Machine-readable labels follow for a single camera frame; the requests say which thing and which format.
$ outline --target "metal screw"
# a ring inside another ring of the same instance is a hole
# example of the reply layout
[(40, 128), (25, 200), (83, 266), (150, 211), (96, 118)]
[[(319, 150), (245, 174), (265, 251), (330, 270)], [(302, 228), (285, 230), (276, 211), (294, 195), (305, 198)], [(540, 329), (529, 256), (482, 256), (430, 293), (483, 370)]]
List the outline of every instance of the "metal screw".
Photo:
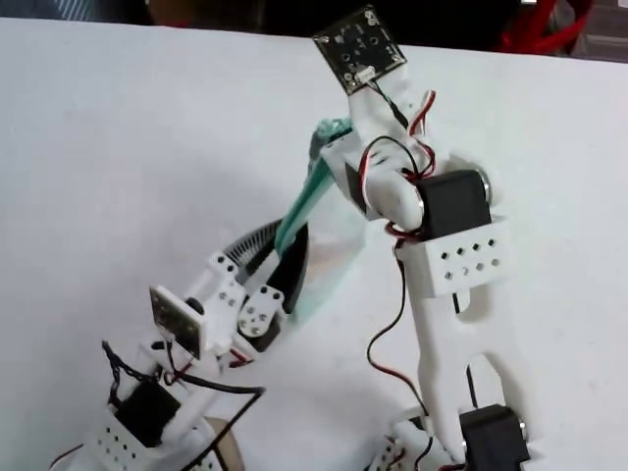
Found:
[(528, 428), (523, 420), (519, 420), (519, 430), (521, 430), (521, 437), (525, 442), (528, 441)]

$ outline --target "tabletop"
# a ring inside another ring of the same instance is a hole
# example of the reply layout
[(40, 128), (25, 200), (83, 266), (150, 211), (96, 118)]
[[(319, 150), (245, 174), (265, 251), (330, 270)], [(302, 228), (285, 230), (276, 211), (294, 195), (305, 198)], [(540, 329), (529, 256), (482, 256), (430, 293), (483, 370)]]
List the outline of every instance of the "tabletop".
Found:
[[(546, 419), (531, 444), (545, 459), (526, 469), (615, 469), (628, 439), (628, 67), (403, 50), (438, 91), (444, 138), (503, 174), (519, 251), (510, 314)], [(209, 253), (281, 217), (314, 127), (347, 108), (297, 38), (1, 19), (0, 68), (0, 468), (35, 470), (80, 443), (105, 400), (100, 341), (131, 355), (149, 285), (186, 288)], [(364, 357), (400, 290), (392, 242), (369, 229), (319, 312), (225, 378), (268, 388), (235, 427), (248, 469), (362, 469), (412, 405)], [(377, 354), (415, 377), (406, 314)]]

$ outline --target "cable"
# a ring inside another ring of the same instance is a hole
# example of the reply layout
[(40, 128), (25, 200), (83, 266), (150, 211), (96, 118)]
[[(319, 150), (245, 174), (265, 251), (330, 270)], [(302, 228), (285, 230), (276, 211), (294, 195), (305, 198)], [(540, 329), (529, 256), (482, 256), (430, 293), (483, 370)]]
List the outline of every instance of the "cable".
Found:
[(48, 471), (52, 470), (55, 466), (57, 466), (61, 461), (64, 460), (64, 458), (67, 458), (68, 456), (70, 456), (72, 453), (74, 453), (75, 451), (77, 451), (78, 449), (82, 448), (82, 444), (75, 446), (72, 449), (69, 449), (68, 451), (66, 451), (65, 453), (60, 454), (59, 456), (57, 456), (55, 459), (52, 460), (52, 463), (50, 463), (50, 466), (48, 467)]
[(419, 133), (425, 134), (425, 119), (434, 105), (434, 101), (436, 100), (436, 91), (428, 90), (423, 98), (423, 104), (419, 109), (419, 112), (416, 114), (414, 119), (412, 120), (412, 124), (407, 127), (408, 135), (415, 135), (417, 128), (420, 126)]
[(403, 126), (403, 128), (405, 130), (408, 129), (409, 123), (408, 123), (408, 119), (405, 117), (405, 115), (403, 113), (401, 113), (401, 110), (399, 110), (399, 107), (396, 106), (396, 103), (394, 103), (380, 88), (380, 86), (378, 85), (378, 83), (376, 81), (367, 81), (366, 85), (371, 88), (373, 91), (375, 91), (378, 95), (380, 95), (382, 98), (384, 98), (384, 100), (388, 103), (389, 107), (391, 108), (392, 111), (392, 115), (394, 116), (394, 118)]
[(232, 426), (237, 422), (237, 420), (244, 415), (246, 412), (261, 396), (266, 392), (266, 388), (262, 387), (242, 387), (242, 386), (229, 386), (229, 385), (221, 385), (219, 383), (214, 383), (211, 381), (203, 380), (202, 378), (197, 378), (195, 376), (190, 376), (183, 371), (177, 370), (175, 367), (175, 362), (173, 361), (172, 354), (173, 345), (170, 341), (166, 342), (166, 352), (168, 353), (168, 361), (170, 362), (170, 367), (173, 369), (175, 376), (180, 380), (186, 383), (190, 383), (191, 385), (199, 386), (201, 388), (208, 388), (210, 390), (219, 391), (221, 393), (230, 393), (230, 394), (253, 394), (253, 397), (249, 399), (246, 404), (237, 412), (232, 419), (227, 422), (227, 425), (223, 427), (223, 429), (218, 433), (218, 435), (212, 440), (212, 442), (207, 446), (203, 451), (200, 452), (198, 456), (196, 456), (193, 460), (191, 460), (181, 471), (189, 471), (194, 466), (199, 465), (205, 456), (214, 450), (220, 440), (222, 440), (225, 435), (229, 432)]
[(428, 441), (428, 445), (425, 447), (423, 452), (419, 454), (419, 457), (416, 458), (416, 461), (414, 461), (414, 471), (419, 471), (419, 462), (428, 455), (428, 453), (432, 449), (433, 444), (434, 444), (434, 437), (430, 437), (430, 440)]
[(369, 203), (368, 197), (366, 195), (366, 178), (368, 176), (369, 164), (371, 160), (369, 153), (371, 152), (371, 149), (373, 148), (373, 146), (382, 140), (388, 140), (398, 145), (399, 147), (401, 147), (401, 149), (405, 152), (405, 154), (410, 159), (410, 164), (412, 164), (412, 170), (414, 171), (414, 175), (418, 176), (421, 174), (421, 172), (419, 171), (419, 167), (416, 165), (416, 161), (414, 160), (414, 157), (412, 156), (412, 152), (410, 152), (410, 150), (405, 145), (403, 145), (394, 137), (390, 137), (389, 135), (380, 135), (379, 137), (376, 137), (364, 148), (364, 152), (362, 152), (362, 157), (360, 158), (360, 165), (358, 167), (360, 192), (362, 194), (362, 199), (364, 200), (364, 203), (366, 204), (367, 207), (371, 207), (371, 204)]
[(403, 315), (403, 309), (405, 308), (405, 272), (403, 270), (403, 262), (401, 262), (399, 259), (396, 259), (396, 263), (397, 263), (397, 266), (399, 267), (399, 271), (401, 272), (401, 306), (399, 307), (398, 314), (392, 320), (392, 322), (390, 324), (388, 324), (387, 326), (385, 326), (383, 329), (381, 329), (378, 333), (376, 333), (371, 338), (371, 341), (369, 341), (369, 345), (366, 348), (366, 359), (368, 360), (369, 364), (373, 368), (375, 368), (376, 370), (381, 371), (382, 373), (385, 373), (387, 375), (393, 376), (395, 378), (398, 378), (399, 380), (402, 380), (404, 383), (406, 383), (407, 386), (412, 391), (412, 393), (414, 394), (414, 396), (416, 397), (416, 399), (419, 401), (419, 404), (421, 405), (421, 408), (423, 409), (423, 414), (425, 416), (429, 416), (430, 413), (428, 412), (427, 407), (423, 403), (423, 400), (421, 399), (421, 396), (419, 395), (419, 392), (416, 391), (416, 388), (414, 387), (412, 382), (406, 376), (402, 375), (401, 373), (398, 373), (398, 372), (396, 372), (395, 370), (393, 370), (391, 368), (388, 368), (386, 366), (382, 366), (379, 363), (375, 362), (373, 360), (372, 356), (371, 356), (371, 349), (373, 348), (373, 345), (375, 344), (375, 342), (378, 339), (380, 339), (384, 334), (386, 334), (387, 332), (392, 330), (394, 328), (394, 326), (397, 325), (397, 323), (401, 319), (401, 316)]

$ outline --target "black wire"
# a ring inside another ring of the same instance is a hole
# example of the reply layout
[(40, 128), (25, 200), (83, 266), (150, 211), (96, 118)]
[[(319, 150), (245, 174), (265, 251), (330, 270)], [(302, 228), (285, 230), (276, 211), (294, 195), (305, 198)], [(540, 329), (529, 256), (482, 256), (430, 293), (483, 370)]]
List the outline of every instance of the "black wire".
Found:
[(134, 370), (131, 366), (123, 361), (114, 350), (111, 348), (111, 345), (103, 340), (102, 348), (105, 350), (105, 355), (107, 355), (107, 359), (109, 360), (109, 366), (111, 367), (111, 374), (114, 377), (114, 381), (111, 384), (111, 389), (109, 390), (109, 403), (114, 404), (116, 407), (120, 406), (120, 400), (118, 399), (118, 388), (120, 387), (120, 370), (123, 370), (132, 378), (138, 381), (158, 381), (157, 372), (155, 375), (146, 375), (144, 373), (140, 373), (137, 370)]
[(181, 381), (185, 381), (186, 383), (190, 383), (191, 385), (200, 386), (201, 388), (208, 388), (210, 390), (220, 391), (221, 393), (231, 393), (231, 394), (253, 394), (253, 397), (249, 399), (246, 404), (237, 412), (234, 417), (231, 418), (227, 425), (223, 427), (223, 429), (218, 433), (218, 435), (212, 440), (212, 442), (203, 449), (198, 456), (196, 456), (193, 460), (191, 460), (181, 471), (189, 471), (194, 466), (202, 463), (203, 459), (215, 450), (220, 443), (220, 441), (225, 437), (225, 435), (230, 431), (230, 429), (234, 426), (237, 420), (244, 415), (246, 412), (256, 401), (259, 399), (263, 393), (266, 392), (266, 388), (262, 387), (242, 387), (242, 386), (229, 386), (229, 385), (221, 385), (219, 383), (214, 383), (211, 381), (203, 380), (202, 378), (197, 378), (195, 376), (187, 375), (186, 373), (182, 373), (177, 370), (175, 367), (175, 362), (173, 360), (172, 353), (173, 345), (170, 341), (166, 342), (166, 352), (168, 353), (168, 361), (170, 362), (170, 367), (173, 369), (175, 377)]
[(369, 345), (366, 347), (366, 359), (369, 362), (369, 364), (376, 370), (381, 371), (382, 373), (386, 373), (387, 375), (394, 376), (395, 378), (398, 378), (399, 380), (402, 380), (404, 383), (406, 383), (407, 386), (412, 390), (412, 393), (414, 394), (416, 399), (419, 401), (419, 404), (421, 405), (421, 408), (423, 409), (424, 415), (429, 416), (430, 413), (428, 412), (428, 409), (425, 406), (425, 403), (421, 399), (419, 392), (416, 391), (416, 388), (410, 382), (410, 380), (408, 380), (406, 377), (397, 373), (394, 370), (391, 370), (389, 368), (383, 368), (380, 365), (376, 364), (373, 361), (373, 358), (371, 356), (371, 349), (373, 348), (373, 345), (375, 344), (375, 342), (378, 339), (380, 339), (384, 334), (391, 331), (394, 328), (394, 326), (398, 324), (399, 320), (401, 319), (401, 316), (403, 315), (403, 309), (405, 308), (405, 285), (406, 285), (405, 271), (403, 270), (403, 262), (401, 262), (401, 260), (399, 260), (398, 258), (396, 259), (396, 264), (399, 267), (399, 272), (401, 273), (401, 305), (399, 306), (399, 312), (397, 313), (396, 317), (392, 320), (390, 324), (388, 324), (383, 329), (381, 329), (378, 333), (376, 333), (371, 339), (371, 341), (369, 341)]
[(393, 142), (396, 145), (398, 145), (399, 147), (401, 147), (401, 149), (403, 149), (403, 152), (405, 152), (405, 154), (408, 156), (408, 159), (410, 159), (410, 163), (412, 164), (412, 171), (414, 172), (414, 174), (415, 175), (420, 175), (421, 174), (421, 172), (419, 172), (419, 167), (418, 167), (418, 165), (416, 165), (416, 161), (414, 160), (414, 157), (412, 156), (412, 152), (410, 152), (410, 150), (405, 145), (403, 145), (402, 142), (398, 141), (394, 137), (390, 137), (389, 135), (380, 135), (379, 137), (376, 137), (375, 139), (373, 139), (369, 143), (369, 145), (367, 145), (366, 147), (368, 149), (371, 149), (380, 140), (389, 140), (390, 142)]
[(389, 107), (391, 108), (392, 115), (394, 116), (394, 118), (397, 121), (399, 121), (399, 123), (403, 126), (405, 130), (407, 130), (408, 126), (410, 126), (408, 119), (403, 115), (403, 113), (401, 113), (401, 110), (399, 110), (399, 107), (396, 106), (396, 104), (382, 91), (378, 83), (376, 81), (367, 81), (366, 84), (369, 88), (371, 88), (378, 95), (384, 98), (384, 100), (388, 103)]
[(428, 453), (432, 449), (433, 444), (434, 444), (434, 437), (430, 437), (430, 440), (428, 441), (428, 445), (425, 447), (423, 452), (419, 454), (419, 457), (416, 458), (416, 461), (414, 462), (414, 471), (419, 471), (419, 462), (428, 455)]

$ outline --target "white plastic part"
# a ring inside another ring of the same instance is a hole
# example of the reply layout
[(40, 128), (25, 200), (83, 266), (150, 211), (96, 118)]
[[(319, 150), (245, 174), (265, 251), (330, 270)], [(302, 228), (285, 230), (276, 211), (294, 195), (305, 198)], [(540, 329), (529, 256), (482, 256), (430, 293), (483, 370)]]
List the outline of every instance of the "white plastic part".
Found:
[[(197, 428), (175, 446), (145, 447), (105, 408), (100, 420), (88, 432), (80, 456), (73, 460), (70, 471), (105, 469), (107, 471), (172, 471), (181, 469), (197, 456), (215, 437), (207, 422), (198, 421)], [(220, 469), (215, 454), (210, 453), (198, 469)]]
[(504, 219), (420, 243), (404, 256), (423, 267), (413, 288), (420, 297), (438, 297), (503, 278), (511, 265), (511, 242)]
[[(491, 236), (497, 248), (499, 239)], [(484, 354), (499, 375), (505, 404), (527, 424), (529, 438), (537, 438), (542, 434), (543, 417), (535, 401), (534, 377), (511, 325), (507, 283), (471, 290), (469, 307), (456, 314), (451, 296), (425, 297), (430, 293), (426, 287), (435, 285), (426, 279), (432, 279), (434, 273), (442, 275), (444, 267), (427, 268), (425, 250), (417, 245), (406, 243), (398, 256), (404, 262), (419, 340), (419, 386), (436, 436), (456, 462), (464, 462), (459, 414), (473, 408), (465, 373), (469, 361)], [(487, 280), (479, 278), (477, 283)], [(481, 382), (482, 378), (474, 376), (476, 386)]]
[(366, 182), (366, 193), (373, 209), (400, 228), (414, 231), (421, 227), (424, 212), (421, 196), (401, 174), (374, 174)]
[(248, 298), (237, 317), (239, 329), (247, 337), (262, 337), (275, 315), (283, 315), (284, 295), (267, 285), (262, 286)]

